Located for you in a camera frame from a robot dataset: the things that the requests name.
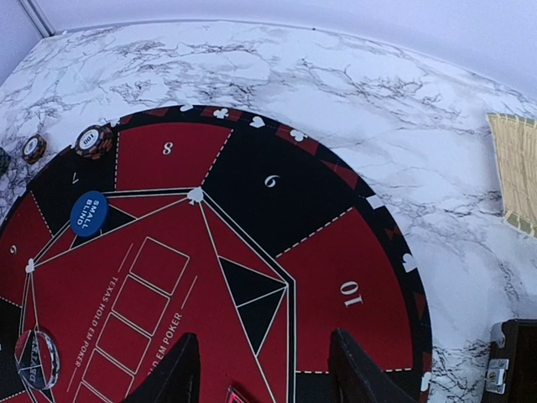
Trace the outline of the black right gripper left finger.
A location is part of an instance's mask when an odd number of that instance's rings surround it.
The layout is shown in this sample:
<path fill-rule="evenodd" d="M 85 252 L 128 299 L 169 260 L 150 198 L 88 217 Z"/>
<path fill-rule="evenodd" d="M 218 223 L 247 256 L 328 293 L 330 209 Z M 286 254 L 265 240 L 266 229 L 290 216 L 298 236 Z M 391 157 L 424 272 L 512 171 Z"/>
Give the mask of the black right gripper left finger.
<path fill-rule="evenodd" d="M 191 403 L 200 399 L 201 357 L 194 333 L 184 333 L 125 403 Z"/>

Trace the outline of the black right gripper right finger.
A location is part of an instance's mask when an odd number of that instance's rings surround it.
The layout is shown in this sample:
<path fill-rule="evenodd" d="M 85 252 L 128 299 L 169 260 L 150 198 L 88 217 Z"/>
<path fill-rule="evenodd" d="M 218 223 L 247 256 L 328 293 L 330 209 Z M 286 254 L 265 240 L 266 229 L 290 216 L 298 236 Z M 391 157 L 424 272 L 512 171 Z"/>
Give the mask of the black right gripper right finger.
<path fill-rule="evenodd" d="M 342 328 L 331 333 L 329 376 L 330 402 L 415 402 Z"/>

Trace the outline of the triangular all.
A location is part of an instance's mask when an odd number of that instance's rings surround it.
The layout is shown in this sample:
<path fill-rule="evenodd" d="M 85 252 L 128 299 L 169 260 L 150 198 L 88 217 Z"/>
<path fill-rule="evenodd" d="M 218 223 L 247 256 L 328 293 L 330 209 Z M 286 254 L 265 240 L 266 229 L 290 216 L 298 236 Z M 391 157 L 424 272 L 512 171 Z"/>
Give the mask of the triangular all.
<path fill-rule="evenodd" d="M 230 386 L 227 390 L 226 403 L 253 403 L 252 398 L 247 397 L 237 387 Z"/>

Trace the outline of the blue small blind button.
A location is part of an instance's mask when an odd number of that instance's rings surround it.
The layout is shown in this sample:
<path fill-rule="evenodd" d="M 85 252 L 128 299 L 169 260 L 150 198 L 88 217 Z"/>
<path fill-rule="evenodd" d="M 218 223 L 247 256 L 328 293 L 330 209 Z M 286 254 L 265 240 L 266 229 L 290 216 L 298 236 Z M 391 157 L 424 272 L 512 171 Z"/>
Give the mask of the blue small blind button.
<path fill-rule="evenodd" d="M 75 235 L 89 238 L 100 231 L 108 214 L 108 201 L 99 191 L 82 194 L 71 208 L 70 227 Z"/>

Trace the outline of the red brown poker chip stack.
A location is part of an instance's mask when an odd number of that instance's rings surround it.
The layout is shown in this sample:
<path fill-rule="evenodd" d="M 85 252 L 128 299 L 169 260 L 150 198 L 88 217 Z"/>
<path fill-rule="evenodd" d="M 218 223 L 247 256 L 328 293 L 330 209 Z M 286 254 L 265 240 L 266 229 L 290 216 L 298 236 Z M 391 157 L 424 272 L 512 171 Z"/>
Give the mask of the red brown poker chip stack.
<path fill-rule="evenodd" d="M 31 136 L 23 147 L 23 160 L 30 165 L 35 164 L 43 157 L 46 148 L 47 142 L 40 134 Z"/>

